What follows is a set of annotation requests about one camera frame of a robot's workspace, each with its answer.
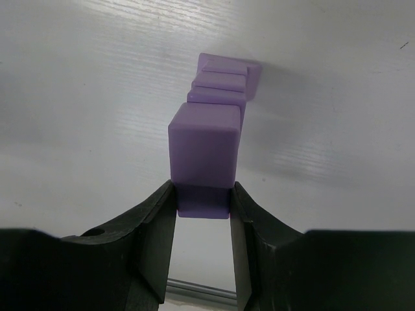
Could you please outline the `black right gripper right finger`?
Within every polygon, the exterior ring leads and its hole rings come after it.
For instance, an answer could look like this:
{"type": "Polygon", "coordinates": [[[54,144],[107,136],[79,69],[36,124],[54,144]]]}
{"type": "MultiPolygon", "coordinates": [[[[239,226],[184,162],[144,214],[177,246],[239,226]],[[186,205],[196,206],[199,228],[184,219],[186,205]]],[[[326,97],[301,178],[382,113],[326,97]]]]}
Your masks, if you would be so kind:
{"type": "Polygon", "coordinates": [[[412,231],[301,233],[236,183],[230,225],[239,310],[413,310],[412,231]]]}

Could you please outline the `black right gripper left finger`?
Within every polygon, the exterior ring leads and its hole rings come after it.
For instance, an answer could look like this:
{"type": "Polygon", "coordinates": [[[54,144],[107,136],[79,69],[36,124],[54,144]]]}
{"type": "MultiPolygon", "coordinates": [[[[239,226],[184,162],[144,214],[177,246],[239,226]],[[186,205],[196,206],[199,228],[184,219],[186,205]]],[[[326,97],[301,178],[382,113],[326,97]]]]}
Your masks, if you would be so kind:
{"type": "Polygon", "coordinates": [[[165,300],[176,196],[145,201],[80,236],[1,230],[2,310],[157,310],[165,300]]]}

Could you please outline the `purple wood block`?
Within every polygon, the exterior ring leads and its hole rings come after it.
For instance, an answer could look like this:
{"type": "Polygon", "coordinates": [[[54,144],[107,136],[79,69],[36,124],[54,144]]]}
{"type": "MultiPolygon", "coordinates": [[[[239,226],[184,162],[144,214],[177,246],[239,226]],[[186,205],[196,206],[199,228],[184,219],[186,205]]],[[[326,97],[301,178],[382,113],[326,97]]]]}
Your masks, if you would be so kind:
{"type": "Polygon", "coordinates": [[[241,92],[213,89],[208,87],[193,87],[187,94],[187,101],[206,104],[227,104],[243,106],[246,95],[241,92]]]}
{"type": "Polygon", "coordinates": [[[192,86],[244,93],[246,91],[246,77],[229,73],[201,71],[192,81],[192,86]]]}
{"type": "Polygon", "coordinates": [[[259,62],[253,60],[200,53],[196,75],[201,71],[243,75],[246,77],[246,91],[244,94],[247,100],[253,100],[259,85],[262,68],[263,66],[259,62]]]}
{"type": "Polygon", "coordinates": [[[241,138],[240,107],[185,102],[168,134],[178,215],[227,219],[241,138]]]}

